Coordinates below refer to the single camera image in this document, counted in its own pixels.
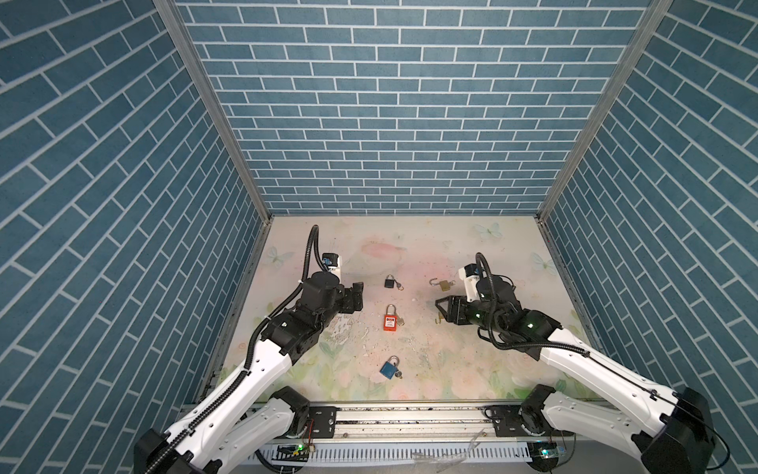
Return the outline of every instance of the floral pattern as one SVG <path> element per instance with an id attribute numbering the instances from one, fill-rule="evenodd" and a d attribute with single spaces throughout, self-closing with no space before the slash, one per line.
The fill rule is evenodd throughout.
<path id="1" fill-rule="evenodd" d="M 553 261 L 541 257 L 549 253 L 534 219 L 522 217 L 276 218 L 221 377 L 243 361 L 255 326 L 297 285 L 302 261 L 291 257 L 302 254 L 313 224 L 320 226 L 321 251 L 342 257 L 343 283 L 365 283 L 364 309 L 335 316 L 318 344 L 262 399 L 284 385 L 313 401 L 523 398 L 540 383 L 572 397 L 595 396 L 544 363 L 484 343 L 474 326 L 436 323 L 434 300 L 463 294 L 463 286 L 458 281 L 442 292 L 429 279 L 454 278 L 482 252 L 493 270 L 513 279 L 524 307 L 551 315 L 587 340 Z M 389 274 L 404 291 L 384 288 Z M 396 332 L 382 329 L 388 304 L 405 320 Z M 379 373 L 390 356 L 400 358 L 402 379 Z"/>

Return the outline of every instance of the blue brick wall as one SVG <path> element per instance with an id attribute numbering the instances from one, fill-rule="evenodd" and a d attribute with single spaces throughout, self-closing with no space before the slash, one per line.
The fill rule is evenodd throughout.
<path id="1" fill-rule="evenodd" d="M 534 214 L 647 2 L 180 9 L 273 212 Z"/>
<path id="2" fill-rule="evenodd" d="M 0 2 L 0 472 L 130 471 L 259 225 L 150 0 Z"/>
<path id="3" fill-rule="evenodd" d="M 675 0 L 547 220 L 607 353 L 709 398 L 724 472 L 758 444 L 756 23 Z"/>

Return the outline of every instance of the aluminum corner post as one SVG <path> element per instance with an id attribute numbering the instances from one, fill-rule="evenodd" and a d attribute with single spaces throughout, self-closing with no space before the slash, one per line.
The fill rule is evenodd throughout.
<path id="1" fill-rule="evenodd" d="M 553 211 L 553 208 L 556 207 L 558 198 L 569 184 L 571 176 L 584 158 L 584 154 L 597 135 L 600 126 L 606 120 L 606 116 L 610 112 L 611 107 L 613 107 L 613 103 L 622 91 L 627 79 L 631 76 L 634 66 L 637 65 L 637 61 L 642 57 L 647 44 L 653 38 L 653 34 L 658 29 L 661 20 L 663 20 L 666 12 L 669 11 L 671 3 L 672 0 L 650 0 L 650 4 L 642 15 L 631 41 L 624 49 L 621 58 L 619 58 L 619 63 L 608 79 L 605 89 L 600 94 L 600 99 L 590 112 L 584 128 L 579 132 L 579 136 L 576 142 L 574 142 L 574 147 L 568 153 L 563 168 L 558 172 L 555 182 L 547 193 L 547 197 L 537 210 L 537 218 L 540 221 L 544 221 Z"/>
<path id="2" fill-rule="evenodd" d="M 186 24 L 184 24 L 176 2 L 174 0 L 153 0 L 153 3 L 155 3 L 155 8 L 158 10 L 161 20 L 166 25 L 168 35 L 174 41 L 179 56 L 184 61 L 187 73 L 189 73 L 189 77 L 192 79 L 195 88 L 197 88 L 200 99 L 205 104 L 205 108 L 208 110 L 208 114 L 213 121 L 213 125 L 216 127 L 218 135 L 221 137 L 221 141 L 224 142 L 224 146 L 229 153 L 232 163 L 234 163 L 237 173 L 239 173 L 242 182 L 245 184 L 252 204 L 258 210 L 263 222 L 268 223 L 271 213 L 266 208 L 266 202 L 255 185 L 250 167 L 245 161 L 245 156 L 242 153 L 239 142 L 237 142 L 234 136 L 227 115 L 218 101 L 218 96 L 216 96 L 216 92 L 211 85 L 211 80 L 205 73 L 205 68 L 202 66 L 200 56 L 197 54 L 192 38 L 190 38 L 190 32 Z"/>

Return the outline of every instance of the red padlock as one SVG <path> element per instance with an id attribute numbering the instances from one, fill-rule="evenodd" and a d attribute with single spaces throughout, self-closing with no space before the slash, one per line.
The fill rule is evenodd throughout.
<path id="1" fill-rule="evenodd" d="M 384 315 L 384 330 L 397 331 L 397 314 L 393 304 L 387 305 L 387 313 Z"/>

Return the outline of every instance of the padlock body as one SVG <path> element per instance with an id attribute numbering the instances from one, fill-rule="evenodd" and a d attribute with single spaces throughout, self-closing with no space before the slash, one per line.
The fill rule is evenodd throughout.
<path id="1" fill-rule="evenodd" d="M 387 378 L 392 378 L 395 376 L 395 372 L 397 372 L 397 367 L 393 366 L 389 362 L 385 362 L 383 366 L 381 366 L 381 369 L 379 369 L 379 373 L 384 375 Z"/>
<path id="2" fill-rule="evenodd" d="M 397 316 L 395 315 L 384 316 L 384 330 L 397 331 Z"/>

